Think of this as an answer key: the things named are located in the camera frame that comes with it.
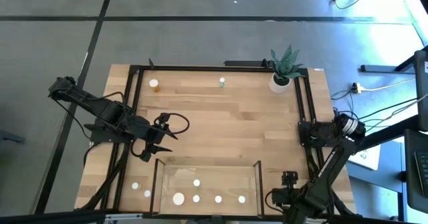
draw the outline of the small bottle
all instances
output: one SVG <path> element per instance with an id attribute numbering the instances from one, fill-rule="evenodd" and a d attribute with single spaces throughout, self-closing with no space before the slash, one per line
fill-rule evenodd
<path id="1" fill-rule="evenodd" d="M 225 86 L 225 78 L 220 78 L 220 88 Z"/>
<path id="2" fill-rule="evenodd" d="M 161 90 L 161 88 L 159 87 L 158 80 L 151 80 L 148 84 L 150 87 L 153 88 L 153 92 L 158 92 L 159 90 Z"/>

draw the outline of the table leg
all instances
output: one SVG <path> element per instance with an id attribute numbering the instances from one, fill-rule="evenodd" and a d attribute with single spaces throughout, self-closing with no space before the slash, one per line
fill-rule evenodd
<path id="1" fill-rule="evenodd" d="M 428 51 L 428 46 L 425 46 L 423 51 Z M 376 65 L 361 65 L 361 71 L 366 73 L 384 73 L 384 74 L 415 74 L 414 66 L 415 57 L 411 56 L 399 66 L 376 66 Z"/>
<path id="2" fill-rule="evenodd" d="M 358 151 L 366 150 L 378 144 L 382 144 L 388 140 L 393 140 L 395 138 L 401 137 L 402 135 L 404 135 L 404 130 L 406 129 L 419 129 L 418 115 L 414 115 L 401 122 L 393 124 L 388 128 L 384 128 L 383 130 L 379 130 L 373 134 L 369 134 L 364 138 L 362 144 L 358 147 Z"/>
<path id="3" fill-rule="evenodd" d="M 397 193 L 397 199 L 399 202 L 399 221 L 407 221 L 407 193 L 406 193 L 406 190 L 403 190 L 402 193 Z"/>
<path id="4" fill-rule="evenodd" d="M 0 130 L 0 141 L 2 140 L 10 140 L 16 143 L 21 143 L 24 141 L 24 138 L 16 135 L 16 134 L 12 134 L 3 130 Z"/>

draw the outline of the desk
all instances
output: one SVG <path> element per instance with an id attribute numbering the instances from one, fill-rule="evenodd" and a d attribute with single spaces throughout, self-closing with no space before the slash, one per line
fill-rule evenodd
<path id="1" fill-rule="evenodd" d="M 124 91 L 129 67 L 112 65 L 104 95 Z M 318 120 L 331 121 L 333 113 L 324 72 L 308 69 L 308 74 Z M 297 130 L 299 112 L 294 83 L 290 83 L 286 93 L 275 94 L 268 87 L 271 76 L 272 73 L 266 72 L 144 71 L 136 113 L 153 121 L 161 112 L 178 112 L 186 116 L 191 125 L 188 131 L 177 136 L 178 140 L 164 137 L 161 146 L 173 152 L 160 152 L 148 163 L 129 156 L 119 211 L 149 211 L 150 198 L 144 196 L 144 191 L 152 189 L 156 158 L 170 164 L 208 166 L 252 166 L 260 160 L 263 193 L 280 187 L 282 171 L 297 171 L 297 186 L 302 186 L 308 180 L 308 169 Z M 220 77 L 226 79 L 224 88 L 219 87 Z M 160 92 L 153 92 L 148 85 L 153 78 L 159 81 Z M 169 123 L 172 131 L 185 127 L 184 121 L 175 117 L 171 117 Z M 143 146 L 144 142 L 137 140 L 135 152 L 141 152 Z M 76 208 L 86 204 L 106 178 L 111 151 L 111 144 L 101 144 L 89 153 Z M 324 148 L 324 156 L 330 151 L 331 148 Z M 133 190 L 133 182 L 139 182 L 141 189 Z M 115 186 L 113 183 L 107 207 L 112 206 Z M 334 182 L 333 189 L 344 204 L 355 211 L 346 168 Z M 228 191 L 223 199 L 233 194 Z M 215 213 L 218 206 L 211 203 L 205 208 L 191 209 L 188 214 L 218 215 Z M 245 215 L 240 209 L 240 206 L 230 208 L 224 215 Z M 264 211 L 266 215 L 279 215 L 268 208 Z"/>

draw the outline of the wooden tabletop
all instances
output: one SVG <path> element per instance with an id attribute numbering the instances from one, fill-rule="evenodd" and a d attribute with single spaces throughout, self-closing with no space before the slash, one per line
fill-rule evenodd
<path id="1" fill-rule="evenodd" d="M 104 95 L 124 91 L 128 69 L 129 65 L 112 65 Z M 331 121 L 333 112 L 324 71 L 308 69 L 308 73 L 317 119 Z M 152 122 L 161 112 L 176 112 L 186 116 L 191 124 L 188 131 L 177 135 L 178 140 L 164 137 L 161 146 L 172 152 L 159 152 L 150 162 L 130 154 L 119 210 L 150 210 L 150 197 L 145 197 L 144 192 L 152 190 L 156 158 L 167 167 L 161 173 L 160 184 L 156 181 L 159 187 L 155 199 L 161 198 L 161 203 L 156 203 L 154 210 L 165 214 L 257 215 L 254 179 L 258 177 L 249 170 L 253 170 L 258 160 L 264 194 L 281 186 L 283 171 L 297 171 L 297 187 L 302 186 L 308 180 L 308 167 L 297 130 L 299 114 L 294 82 L 286 93 L 275 94 L 268 87 L 271 76 L 271 73 L 250 72 L 144 71 L 137 114 Z M 225 78 L 224 88 L 219 87 L 221 77 Z M 159 81 L 159 92 L 148 85 L 151 79 Z M 303 87 L 302 95 L 309 119 Z M 171 117 L 169 124 L 172 131 L 186 126 L 185 121 L 176 116 Z M 140 153 L 143 146 L 144 142 L 137 140 L 134 151 Z M 76 207 L 86 204 L 104 181 L 111 150 L 111 144 L 101 144 L 89 153 Z M 323 151 L 326 158 L 331 148 Z M 195 178 L 201 180 L 199 187 L 193 186 Z M 140 183 L 140 189 L 132 189 L 134 182 Z M 112 206 L 115 189 L 116 183 L 113 183 L 108 207 Z M 346 167 L 333 189 L 344 204 L 355 211 Z M 181 206 L 172 204 L 176 192 L 185 194 Z M 200 196 L 199 203 L 192 201 L 193 195 Z M 221 203 L 214 201 L 216 195 L 223 197 Z M 245 203 L 237 202 L 240 195 L 246 197 Z M 267 207 L 264 211 L 268 215 L 279 215 Z"/>

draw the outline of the white paper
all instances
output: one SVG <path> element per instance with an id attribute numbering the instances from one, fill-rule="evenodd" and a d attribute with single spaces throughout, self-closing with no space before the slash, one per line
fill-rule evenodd
<path id="1" fill-rule="evenodd" d="M 379 167 L 380 155 L 381 146 L 377 145 L 370 149 L 360 151 L 353 156 L 350 156 L 349 161 L 376 171 Z"/>

